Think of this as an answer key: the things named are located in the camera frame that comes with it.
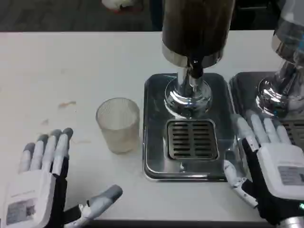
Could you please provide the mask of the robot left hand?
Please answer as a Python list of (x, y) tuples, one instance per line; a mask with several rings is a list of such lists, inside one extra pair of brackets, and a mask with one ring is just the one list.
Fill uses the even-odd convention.
[(25, 146), (6, 190), (2, 228), (83, 228), (121, 197), (122, 188), (113, 185), (65, 210), (72, 136), (71, 128), (55, 129)]

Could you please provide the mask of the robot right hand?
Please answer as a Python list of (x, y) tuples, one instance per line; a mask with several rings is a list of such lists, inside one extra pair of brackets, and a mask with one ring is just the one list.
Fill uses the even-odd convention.
[(283, 125), (250, 113), (231, 117), (250, 178), (228, 157), (223, 170), (232, 190), (276, 228), (304, 226), (304, 152), (293, 145)]

